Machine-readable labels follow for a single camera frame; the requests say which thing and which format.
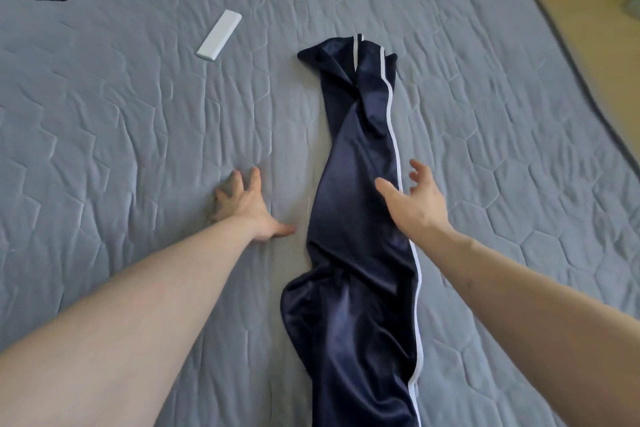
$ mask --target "satin fabric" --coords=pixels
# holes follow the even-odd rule
[[[314,427],[415,427],[417,264],[374,185],[398,185],[387,122],[397,58],[358,39],[298,54],[320,74],[333,144],[308,228],[312,269],[285,287],[280,308],[312,379]]]

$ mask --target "white remote control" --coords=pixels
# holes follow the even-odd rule
[[[196,51],[196,55],[209,61],[215,61],[222,48],[225,47],[229,37],[231,37],[231,34],[233,34],[233,31],[240,23],[240,19],[242,19],[242,16],[237,12],[225,10],[224,14],[222,14],[202,43],[200,49]]]

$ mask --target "quilted mattress cover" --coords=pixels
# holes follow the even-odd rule
[[[259,164],[293,237],[234,269],[160,426],[299,426],[310,381],[278,303],[308,269],[330,148],[296,53],[362,32],[398,54],[400,156],[433,166],[453,225],[640,317],[636,164],[535,0],[0,0],[0,350],[125,266],[205,226]],[[195,51],[224,9],[216,62]],[[560,420],[420,254],[425,426]]]

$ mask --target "hand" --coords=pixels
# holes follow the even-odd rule
[[[262,199],[262,180],[260,169],[251,169],[249,189],[244,190],[242,176],[239,171],[231,174],[232,196],[229,197],[221,189],[216,189],[215,195],[220,203],[220,210],[211,216],[213,221],[226,220],[229,217],[244,218],[254,228],[254,240],[267,241],[269,238],[291,235],[296,231],[292,225],[279,223],[269,214]]]
[[[396,189],[386,179],[376,179],[376,189],[387,203],[391,218],[398,229],[410,240],[416,242],[428,230],[452,230],[447,215],[447,203],[438,189],[431,168],[412,159],[410,162],[415,171],[409,177],[417,183],[411,188],[411,195]]]

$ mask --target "forearm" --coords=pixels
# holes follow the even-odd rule
[[[417,244],[565,422],[622,427],[640,418],[640,323],[456,232],[420,237]]]
[[[242,219],[224,220],[131,266],[15,344],[0,356],[0,424],[151,425],[252,237]],[[132,391],[144,408],[129,416]]]

